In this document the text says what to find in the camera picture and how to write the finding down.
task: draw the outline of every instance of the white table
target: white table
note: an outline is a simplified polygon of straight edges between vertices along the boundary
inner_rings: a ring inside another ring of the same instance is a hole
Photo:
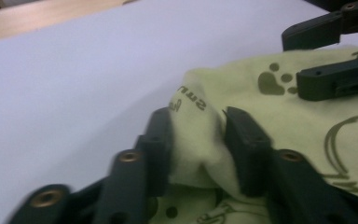
[[[186,70],[281,52],[284,29],[324,13],[302,0],[142,0],[0,39],[0,223],[34,189],[105,176]]]

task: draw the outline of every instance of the screw hole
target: screw hole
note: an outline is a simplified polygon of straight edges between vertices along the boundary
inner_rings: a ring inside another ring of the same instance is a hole
[[[54,195],[52,193],[45,194],[41,196],[40,202],[47,203],[50,202],[54,198]]]
[[[346,9],[353,9],[354,8],[354,4],[349,4],[345,6]]]
[[[127,213],[119,212],[114,213],[112,219],[110,220],[111,224],[124,224],[129,219],[129,215]]]
[[[178,216],[178,210],[176,207],[169,207],[167,211],[165,211],[165,215],[168,218],[176,218]]]
[[[286,161],[302,161],[302,157],[295,152],[283,152],[281,153],[281,157]]]

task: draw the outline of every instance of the cartoon drawing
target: cartoon drawing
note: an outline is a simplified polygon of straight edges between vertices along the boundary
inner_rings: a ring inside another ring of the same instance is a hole
[[[351,144],[350,150],[343,144]],[[331,184],[348,192],[358,193],[358,181],[351,176],[351,169],[358,170],[358,116],[345,119],[334,125],[324,139],[325,156],[335,174],[323,175]]]
[[[232,217],[240,214],[268,218],[266,214],[262,212],[266,210],[265,205],[245,203],[242,204],[242,209],[243,210],[237,210],[229,203],[220,203],[212,212],[199,217],[197,221],[192,224],[225,224],[228,216]]]
[[[278,63],[272,63],[269,65],[269,71],[263,72],[258,77],[258,89],[265,95],[284,95],[287,92],[292,94],[297,93],[297,87],[290,87],[286,89],[284,85],[292,84],[294,76],[292,74],[285,73],[281,75],[281,83],[275,78],[274,72],[278,72],[280,66]]]

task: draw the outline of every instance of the light green fabric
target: light green fabric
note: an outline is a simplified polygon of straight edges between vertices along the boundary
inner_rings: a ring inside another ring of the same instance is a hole
[[[358,48],[289,51],[188,72],[170,102],[175,140],[171,183],[186,186],[178,188],[187,188],[189,194],[201,189],[211,194],[188,198],[182,192],[159,199],[177,209],[175,218],[159,223],[269,223],[264,199],[239,192],[223,141],[223,110],[228,106],[250,113],[274,148],[305,154],[328,183],[358,194],[358,95],[310,102],[296,94],[300,70],[356,58]],[[217,207],[211,203],[214,188],[228,195]]]

